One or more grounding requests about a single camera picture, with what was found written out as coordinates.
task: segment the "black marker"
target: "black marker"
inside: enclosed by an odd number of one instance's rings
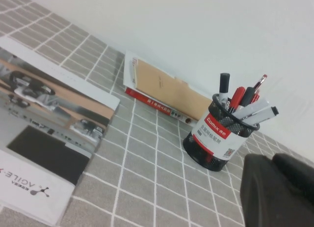
[[[254,92],[255,89],[253,87],[247,87],[246,91],[244,93],[244,96],[241,99],[241,102],[237,108],[237,110],[240,110],[244,107],[246,107],[247,105],[249,105],[254,97]]]
[[[229,89],[229,73],[220,74],[220,86],[219,86],[219,103],[223,108],[227,108],[228,102],[228,89]]]

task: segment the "red pen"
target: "red pen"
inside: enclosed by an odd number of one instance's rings
[[[254,97],[252,98],[251,103],[256,102],[256,101],[260,98],[259,92],[260,92],[260,90],[259,90],[259,89],[258,89],[258,90],[256,90],[256,93],[254,94]]]
[[[261,86],[261,84],[266,80],[267,75],[263,75],[262,78],[256,83],[256,85],[253,87],[255,91]]]
[[[230,106],[228,109],[228,112],[233,113],[239,106],[239,103],[244,95],[245,92],[245,88],[244,87],[239,87],[236,89],[231,102],[230,102]]]
[[[254,98],[252,99],[251,103],[255,103],[259,98],[260,98],[260,96],[257,93],[254,94]]]

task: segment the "sticker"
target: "sticker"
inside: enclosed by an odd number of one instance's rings
[[[211,114],[204,113],[192,129],[192,136],[200,147],[221,160],[229,160],[246,138],[223,127]]]

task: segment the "red pen cap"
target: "red pen cap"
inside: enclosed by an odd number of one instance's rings
[[[232,99],[231,99],[231,102],[230,102],[230,105],[229,105],[229,108],[234,108],[234,109],[237,109],[237,107],[239,106],[239,103],[243,97],[245,93],[245,88],[244,87],[239,87],[236,89]]]

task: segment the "black rectangle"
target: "black rectangle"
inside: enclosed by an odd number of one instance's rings
[[[7,147],[74,185],[89,161],[88,157],[68,148],[64,142],[31,126],[26,127]]]

